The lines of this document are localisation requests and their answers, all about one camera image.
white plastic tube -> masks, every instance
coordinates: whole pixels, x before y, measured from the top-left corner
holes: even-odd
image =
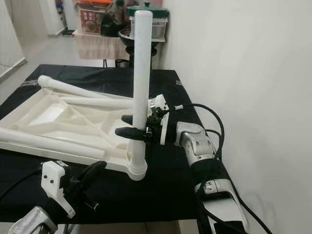
[[[108,96],[97,94],[86,89],[81,89],[71,84],[67,84],[44,75],[38,78],[38,84],[44,88],[52,88],[63,91],[65,93],[84,96],[88,98],[110,98]]]
[[[148,110],[148,94],[150,85],[151,43],[153,14],[150,11],[135,13],[135,62],[134,62],[134,106],[133,127],[145,130]],[[129,171],[143,179],[146,174],[145,143],[131,140],[132,157]]]
[[[72,155],[88,156],[99,160],[103,160],[105,155],[104,150],[4,128],[0,128],[0,141],[9,141]]]
[[[121,109],[132,109],[132,99],[106,99],[106,98],[90,98],[90,97],[61,97],[61,100],[68,104],[102,106]]]

storage box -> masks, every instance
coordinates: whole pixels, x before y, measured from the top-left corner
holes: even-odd
[[[79,15],[81,32],[100,35],[104,11],[81,8]]]
[[[135,18],[130,17],[131,21],[131,33],[130,38],[135,38]],[[152,26],[152,40],[165,42],[165,32],[166,25],[168,22],[168,18],[153,18],[153,26]]]

table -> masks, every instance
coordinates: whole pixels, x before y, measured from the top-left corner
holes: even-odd
[[[129,60],[126,46],[119,37],[105,37],[80,33],[73,33],[78,46],[80,59],[101,59],[107,67],[106,60]]]
[[[133,69],[96,68],[63,65],[40,65],[27,80],[40,75],[98,92],[133,96]],[[40,89],[39,86],[18,88],[1,106],[0,118]],[[189,103],[190,99],[175,71],[151,72],[150,97],[163,94],[168,105]],[[170,119],[201,124],[192,109],[173,112]],[[34,171],[47,158],[0,150],[0,193],[17,179]],[[119,222],[153,222],[195,219],[195,194],[191,171],[182,148],[173,145],[146,147],[148,170],[142,181],[132,181],[125,173],[106,170],[87,191],[100,204],[94,213],[81,206],[73,219],[63,223],[98,224]],[[77,176],[84,165],[68,163]],[[34,176],[16,187],[0,203],[0,222],[15,222],[35,205],[45,203],[47,196]]]

white plastic stand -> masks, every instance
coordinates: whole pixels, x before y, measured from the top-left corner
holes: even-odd
[[[153,14],[150,11],[136,11],[135,20],[133,127],[145,131],[150,85]],[[145,143],[131,140],[130,150],[132,155],[129,171],[136,175],[132,177],[133,180],[141,180],[145,177],[147,170]]]
[[[0,148],[87,165],[104,160],[107,169],[143,179],[145,143],[117,136],[115,129],[130,127],[121,116],[133,114],[133,127],[146,130],[152,18],[150,11],[136,12],[133,99],[40,76],[42,89],[0,121]],[[150,105],[168,108],[162,95]]]

floor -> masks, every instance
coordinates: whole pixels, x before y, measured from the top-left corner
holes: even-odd
[[[49,38],[44,46],[39,46],[27,58],[27,63],[20,67],[9,78],[0,83],[0,105],[20,86],[21,83],[38,67],[39,64],[63,64],[77,66],[102,67],[102,60],[79,59],[75,38]],[[108,61],[109,67],[114,67],[114,61]],[[0,233],[6,231],[12,223],[0,223]],[[60,225],[56,234],[63,233]],[[178,234],[177,222],[156,223],[126,223],[104,225],[76,225],[72,234]]]
[[[9,78],[0,83],[0,104],[38,67],[39,64],[63,64],[77,66],[102,67],[102,60],[79,59],[75,38],[49,38],[44,46],[34,50],[27,58],[27,63]],[[108,61],[108,66],[115,66]]]

